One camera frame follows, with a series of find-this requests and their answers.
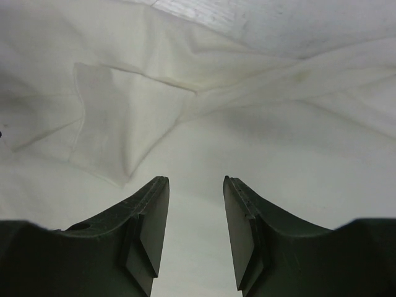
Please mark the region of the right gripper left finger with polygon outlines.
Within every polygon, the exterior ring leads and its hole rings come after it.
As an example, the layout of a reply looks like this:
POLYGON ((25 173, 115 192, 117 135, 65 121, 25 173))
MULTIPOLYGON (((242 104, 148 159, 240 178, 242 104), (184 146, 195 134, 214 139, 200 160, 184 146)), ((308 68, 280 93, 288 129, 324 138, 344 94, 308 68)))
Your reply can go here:
POLYGON ((168 178, 157 176, 66 230, 1 222, 1 295, 150 296, 169 198, 168 178))

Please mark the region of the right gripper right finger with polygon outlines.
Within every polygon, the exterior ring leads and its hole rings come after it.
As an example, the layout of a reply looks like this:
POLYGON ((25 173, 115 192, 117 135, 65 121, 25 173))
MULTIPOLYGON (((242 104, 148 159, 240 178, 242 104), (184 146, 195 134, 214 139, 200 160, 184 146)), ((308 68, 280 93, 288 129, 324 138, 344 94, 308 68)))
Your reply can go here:
POLYGON ((335 230, 223 182, 237 289, 243 296, 394 296, 395 220, 360 218, 335 230))

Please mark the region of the cream white t shirt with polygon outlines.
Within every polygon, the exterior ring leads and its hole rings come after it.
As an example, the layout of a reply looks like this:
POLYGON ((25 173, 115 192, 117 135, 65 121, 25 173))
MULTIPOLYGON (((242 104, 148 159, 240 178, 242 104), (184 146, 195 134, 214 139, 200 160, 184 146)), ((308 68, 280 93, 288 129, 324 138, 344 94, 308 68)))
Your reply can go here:
POLYGON ((236 296, 225 176, 326 228, 395 217, 394 1, 2 1, 1 219, 170 179, 154 296, 236 296))

